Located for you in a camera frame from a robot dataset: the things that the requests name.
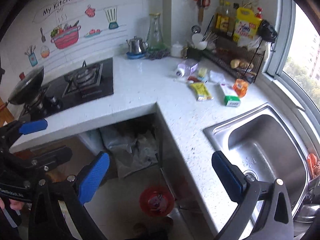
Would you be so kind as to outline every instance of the frying pan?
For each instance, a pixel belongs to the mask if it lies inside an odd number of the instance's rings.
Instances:
[[[31,70],[24,79],[20,80],[15,86],[14,90],[11,92],[8,102],[13,105],[22,105],[26,102],[30,102],[36,97],[41,87],[44,77],[44,67]],[[0,111],[2,111],[8,102],[0,106]]]

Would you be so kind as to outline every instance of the blue plate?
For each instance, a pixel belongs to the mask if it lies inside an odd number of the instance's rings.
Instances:
[[[127,52],[126,54],[127,54],[128,59],[137,59],[137,58],[143,58],[146,55],[146,52],[142,53],[142,54],[138,54],[138,55],[132,54],[130,52]]]

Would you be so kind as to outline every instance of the black plastic bag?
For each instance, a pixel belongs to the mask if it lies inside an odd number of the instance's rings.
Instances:
[[[278,33],[274,27],[266,20],[262,20],[258,28],[258,35],[266,42],[275,43]]]

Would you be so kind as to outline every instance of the hand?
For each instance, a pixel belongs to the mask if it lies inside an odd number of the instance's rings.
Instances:
[[[9,199],[10,200],[10,208],[13,210],[21,210],[24,203],[17,201],[17,200],[13,200],[13,199]],[[2,201],[2,199],[0,198],[0,207],[1,209],[4,209],[4,202]]]

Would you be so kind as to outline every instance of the kitchen countertop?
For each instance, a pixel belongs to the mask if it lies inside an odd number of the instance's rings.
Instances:
[[[10,148],[14,153],[57,139],[116,122],[161,113],[193,177],[200,197],[216,229],[220,231],[233,213],[236,203],[230,201],[211,166],[215,149],[203,129],[250,111],[268,102],[255,84],[237,108],[226,107],[220,88],[208,82],[213,100],[198,102],[184,79],[174,70],[181,59],[128,60],[125,55],[113,57],[114,95],[79,105],[46,118],[46,130],[21,136]],[[198,67],[223,72],[207,59]],[[225,72],[227,82],[234,79]]]

